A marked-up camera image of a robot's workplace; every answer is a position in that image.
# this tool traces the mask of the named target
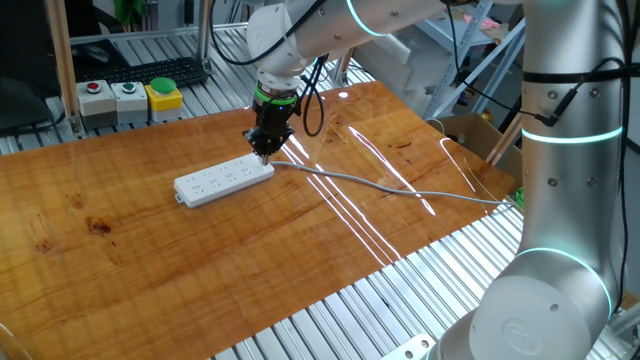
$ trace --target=white power strip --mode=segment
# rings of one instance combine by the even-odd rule
[[[255,154],[177,178],[176,200],[190,208],[211,202],[273,177],[273,166],[262,165]]]

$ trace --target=metal rail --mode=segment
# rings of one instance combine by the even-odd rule
[[[230,56],[248,56],[245,27],[224,26],[216,32]],[[87,42],[105,37],[76,39]],[[109,36],[131,65],[191,56],[197,51],[195,30]],[[203,84],[180,88],[184,119],[250,106],[256,69],[228,65],[211,51],[215,74]],[[335,64],[328,64],[331,71]],[[352,69],[349,83],[373,79]],[[330,80],[320,90],[334,88]],[[47,99],[54,118],[63,111],[59,98]],[[99,136],[153,123],[93,130]],[[0,138],[0,152],[10,154],[76,141],[68,123],[34,135]],[[491,281],[514,257],[523,217],[500,207],[485,218],[367,276],[249,339],[215,355],[218,360],[380,359],[419,334],[439,338],[458,318],[477,306]],[[629,345],[606,329],[587,357],[621,359]]]

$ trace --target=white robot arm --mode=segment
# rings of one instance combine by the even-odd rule
[[[610,245],[623,133],[622,17],[628,16],[619,3],[525,4],[524,237],[480,306],[445,333],[429,360],[582,360],[612,315],[620,290]],[[293,0],[253,14],[252,55],[282,38],[313,4]],[[264,110],[266,99],[294,99],[297,75],[313,59],[397,31],[444,6],[438,0],[323,1],[257,63],[255,105]],[[284,143],[288,116],[263,110],[246,135],[267,157],[282,144],[257,146],[258,135]]]

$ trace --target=wooden table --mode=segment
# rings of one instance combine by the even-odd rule
[[[325,131],[293,118],[278,160],[487,199],[512,183],[380,83],[323,95]],[[204,360],[491,211],[285,168],[179,205],[173,179],[249,153],[254,122],[237,110],[0,157],[0,323],[34,359]]]

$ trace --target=green object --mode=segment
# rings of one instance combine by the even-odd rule
[[[268,97],[267,95],[263,94],[262,91],[260,91],[260,89],[258,89],[258,85],[256,85],[256,96],[258,96],[258,98],[260,98],[260,100],[264,101],[264,102],[268,102],[270,104],[273,105],[291,105],[293,103],[295,103],[296,101],[298,101],[298,96],[294,96],[291,99],[288,100],[278,100],[278,99],[272,99],[270,97]]]
[[[114,0],[115,16],[122,25],[142,25],[142,0]]]
[[[162,94],[168,94],[177,88],[176,82],[169,78],[155,78],[150,85],[153,90]]]
[[[524,209],[524,188],[520,188],[516,191],[516,204],[518,204],[520,208]]]

